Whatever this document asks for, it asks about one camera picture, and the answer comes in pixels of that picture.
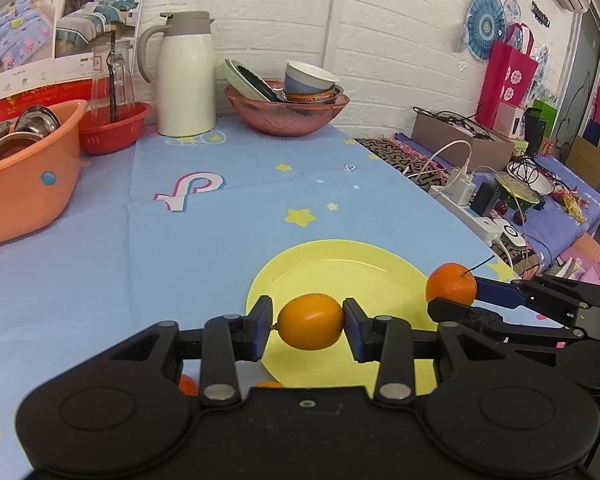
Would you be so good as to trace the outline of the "red plastic basket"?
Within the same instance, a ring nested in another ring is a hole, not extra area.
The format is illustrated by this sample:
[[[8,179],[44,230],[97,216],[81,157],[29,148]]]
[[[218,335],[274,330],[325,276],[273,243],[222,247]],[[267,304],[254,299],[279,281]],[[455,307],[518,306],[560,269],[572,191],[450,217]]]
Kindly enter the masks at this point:
[[[87,112],[79,122],[80,149],[87,155],[107,155],[133,145],[143,134],[144,122],[151,106],[136,102],[134,110],[123,113],[117,122],[104,123],[107,107]]]

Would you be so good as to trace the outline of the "blue round wall fan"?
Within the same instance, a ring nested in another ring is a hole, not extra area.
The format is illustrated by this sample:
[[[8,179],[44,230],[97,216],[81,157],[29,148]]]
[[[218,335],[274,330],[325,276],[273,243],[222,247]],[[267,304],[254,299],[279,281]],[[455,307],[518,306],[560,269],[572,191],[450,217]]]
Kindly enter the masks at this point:
[[[486,62],[495,41],[502,40],[506,21],[501,0],[472,0],[465,20],[465,40],[474,58]]]

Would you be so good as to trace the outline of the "clear glass cup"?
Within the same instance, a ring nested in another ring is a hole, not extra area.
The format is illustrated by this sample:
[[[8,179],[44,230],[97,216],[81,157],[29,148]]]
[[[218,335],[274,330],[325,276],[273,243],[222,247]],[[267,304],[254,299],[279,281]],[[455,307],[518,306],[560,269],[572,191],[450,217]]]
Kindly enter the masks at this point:
[[[118,122],[134,110],[130,53],[129,40],[103,44],[93,52],[90,111],[95,126]]]

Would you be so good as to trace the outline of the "orange plastic basin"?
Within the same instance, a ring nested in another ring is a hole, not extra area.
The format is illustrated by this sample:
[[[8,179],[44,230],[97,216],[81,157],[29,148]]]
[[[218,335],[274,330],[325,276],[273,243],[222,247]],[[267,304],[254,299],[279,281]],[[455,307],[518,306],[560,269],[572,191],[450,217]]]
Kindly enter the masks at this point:
[[[53,105],[60,127],[0,160],[0,244],[45,228],[66,209],[81,168],[84,100]]]

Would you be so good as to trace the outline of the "orange tangerine with stem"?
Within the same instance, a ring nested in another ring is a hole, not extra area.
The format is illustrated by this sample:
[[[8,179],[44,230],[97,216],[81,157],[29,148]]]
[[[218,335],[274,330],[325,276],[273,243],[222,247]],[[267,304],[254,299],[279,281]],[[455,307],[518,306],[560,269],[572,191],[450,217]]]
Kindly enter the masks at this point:
[[[478,296],[478,282],[474,271],[494,259],[486,258],[472,268],[448,262],[439,266],[427,278],[425,298],[427,302],[444,299],[470,307]]]

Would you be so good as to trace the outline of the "white thermos jug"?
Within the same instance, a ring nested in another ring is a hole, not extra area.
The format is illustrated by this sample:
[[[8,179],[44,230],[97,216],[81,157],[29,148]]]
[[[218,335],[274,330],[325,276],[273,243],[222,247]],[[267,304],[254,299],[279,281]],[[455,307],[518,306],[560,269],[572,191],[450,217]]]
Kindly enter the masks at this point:
[[[137,67],[155,86],[158,133],[198,136],[216,124],[215,50],[206,11],[163,12],[137,40]]]

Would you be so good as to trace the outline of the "bedding poster on wall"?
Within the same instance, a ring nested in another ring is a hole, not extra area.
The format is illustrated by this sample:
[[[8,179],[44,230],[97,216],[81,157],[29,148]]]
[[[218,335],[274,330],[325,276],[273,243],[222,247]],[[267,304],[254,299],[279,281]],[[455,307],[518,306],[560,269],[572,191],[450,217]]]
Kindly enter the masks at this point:
[[[0,120],[31,94],[87,98],[96,53],[133,53],[142,2],[0,0]]]

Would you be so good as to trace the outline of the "magenta gift bag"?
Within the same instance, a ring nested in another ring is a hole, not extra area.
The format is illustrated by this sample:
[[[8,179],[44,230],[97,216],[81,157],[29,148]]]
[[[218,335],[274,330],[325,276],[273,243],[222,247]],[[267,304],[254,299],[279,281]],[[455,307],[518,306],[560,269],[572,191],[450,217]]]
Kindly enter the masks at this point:
[[[512,47],[508,42],[519,30],[528,32],[526,50]],[[496,40],[486,66],[476,119],[480,126],[492,129],[501,103],[518,106],[526,95],[538,62],[531,57],[534,36],[527,24],[514,23],[503,41]]]

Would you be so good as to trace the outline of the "white power strip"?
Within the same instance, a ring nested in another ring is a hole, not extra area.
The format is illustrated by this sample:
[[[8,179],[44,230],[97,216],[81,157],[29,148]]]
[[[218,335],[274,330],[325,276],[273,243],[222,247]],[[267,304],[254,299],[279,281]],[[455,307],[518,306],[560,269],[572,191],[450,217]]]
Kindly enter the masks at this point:
[[[460,219],[484,244],[492,246],[499,240],[501,243],[509,242],[515,248],[526,246],[521,232],[506,219],[481,217],[468,206],[458,206],[443,190],[443,186],[433,185],[428,194],[447,211],[454,214],[457,219]]]

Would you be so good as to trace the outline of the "steel bowls in basin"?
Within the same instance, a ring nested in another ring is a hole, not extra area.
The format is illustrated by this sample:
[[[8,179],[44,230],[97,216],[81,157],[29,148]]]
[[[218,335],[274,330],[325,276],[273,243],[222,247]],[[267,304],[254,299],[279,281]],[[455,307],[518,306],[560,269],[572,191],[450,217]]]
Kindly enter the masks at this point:
[[[15,120],[0,122],[0,160],[43,140],[60,126],[56,114],[42,105],[30,106]]]

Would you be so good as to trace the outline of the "yellow plastic plate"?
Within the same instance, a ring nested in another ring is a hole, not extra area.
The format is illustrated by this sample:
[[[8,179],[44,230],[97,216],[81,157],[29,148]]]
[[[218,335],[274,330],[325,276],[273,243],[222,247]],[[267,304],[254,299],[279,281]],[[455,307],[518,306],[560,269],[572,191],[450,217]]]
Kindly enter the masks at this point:
[[[314,240],[281,252],[254,278],[250,310],[260,296],[272,298],[275,312],[312,292],[341,302],[355,299],[365,313],[403,318],[414,330],[435,330],[427,313],[426,276],[388,250],[354,240]],[[346,337],[320,351],[287,346],[276,333],[268,338],[262,364],[287,388],[363,386],[373,392],[379,364],[353,359]]]

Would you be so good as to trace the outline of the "blue star tablecloth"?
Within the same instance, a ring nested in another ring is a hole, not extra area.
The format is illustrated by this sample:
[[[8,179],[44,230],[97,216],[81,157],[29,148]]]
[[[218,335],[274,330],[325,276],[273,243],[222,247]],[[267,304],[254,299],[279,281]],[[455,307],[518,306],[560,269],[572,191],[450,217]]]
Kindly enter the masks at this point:
[[[385,248],[424,273],[457,262],[513,275],[332,127],[282,139],[227,117],[196,141],[145,136],[87,159],[55,222],[0,246],[0,479],[29,470],[14,417],[37,385],[155,322],[242,312],[268,260],[322,238]]]

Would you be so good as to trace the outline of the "small oval orange kumquat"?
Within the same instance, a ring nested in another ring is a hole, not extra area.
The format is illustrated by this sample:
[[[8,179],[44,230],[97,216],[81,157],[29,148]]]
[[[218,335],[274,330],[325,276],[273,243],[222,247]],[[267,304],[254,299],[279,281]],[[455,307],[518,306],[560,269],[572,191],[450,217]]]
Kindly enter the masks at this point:
[[[288,301],[276,323],[282,341],[303,351],[324,350],[336,344],[343,324],[342,307],[324,294],[306,294]]]

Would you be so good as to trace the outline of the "small orange tangerine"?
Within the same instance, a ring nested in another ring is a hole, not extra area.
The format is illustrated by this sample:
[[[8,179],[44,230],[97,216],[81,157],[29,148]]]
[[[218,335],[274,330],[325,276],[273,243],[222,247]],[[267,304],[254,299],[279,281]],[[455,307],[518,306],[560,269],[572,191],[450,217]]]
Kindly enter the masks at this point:
[[[199,396],[197,383],[193,380],[193,378],[186,374],[181,374],[178,388],[180,388],[181,392],[186,396]]]

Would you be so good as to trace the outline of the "white plate in bowl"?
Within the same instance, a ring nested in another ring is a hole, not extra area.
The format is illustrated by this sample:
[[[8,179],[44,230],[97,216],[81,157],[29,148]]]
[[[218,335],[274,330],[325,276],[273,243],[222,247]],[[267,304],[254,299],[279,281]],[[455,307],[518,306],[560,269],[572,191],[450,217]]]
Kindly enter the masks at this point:
[[[225,78],[244,98],[253,101],[279,102],[278,95],[258,75],[235,60],[227,58],[222,65]]]

